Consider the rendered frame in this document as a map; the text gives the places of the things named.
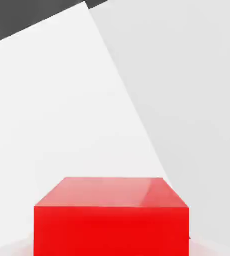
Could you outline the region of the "small red cube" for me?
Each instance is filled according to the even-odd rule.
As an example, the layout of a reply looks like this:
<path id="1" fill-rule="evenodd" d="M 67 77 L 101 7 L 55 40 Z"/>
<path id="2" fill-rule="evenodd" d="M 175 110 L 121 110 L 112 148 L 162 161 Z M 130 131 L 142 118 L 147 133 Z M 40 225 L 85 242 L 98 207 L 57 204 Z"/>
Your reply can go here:
<path id="1" fill-rule="evenodd" d="M 189 256 L 189 208 L 162 178 L 66 177 L 34 206 L 33 256 Z"/>

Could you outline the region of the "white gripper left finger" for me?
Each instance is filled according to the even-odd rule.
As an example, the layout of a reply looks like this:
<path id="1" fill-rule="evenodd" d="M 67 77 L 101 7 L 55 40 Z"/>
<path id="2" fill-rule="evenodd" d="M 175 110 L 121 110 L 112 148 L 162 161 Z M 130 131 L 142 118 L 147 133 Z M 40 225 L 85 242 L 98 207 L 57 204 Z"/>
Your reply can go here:
<path id="1" fill-rule="evenodd" d="M 0 256 L 33 256 L 33 233 L 26 239 L 1 247 Z"/>

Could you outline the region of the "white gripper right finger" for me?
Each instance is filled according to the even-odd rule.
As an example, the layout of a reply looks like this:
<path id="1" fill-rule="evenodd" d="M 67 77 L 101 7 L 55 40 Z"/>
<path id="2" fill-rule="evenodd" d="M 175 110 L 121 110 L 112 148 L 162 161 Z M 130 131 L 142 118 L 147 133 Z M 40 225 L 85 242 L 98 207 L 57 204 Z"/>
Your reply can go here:
<path id="1" fill-rule="evenodd" d="M 230 247 L 190 235 L 189 256 L 230 256 Z"/>

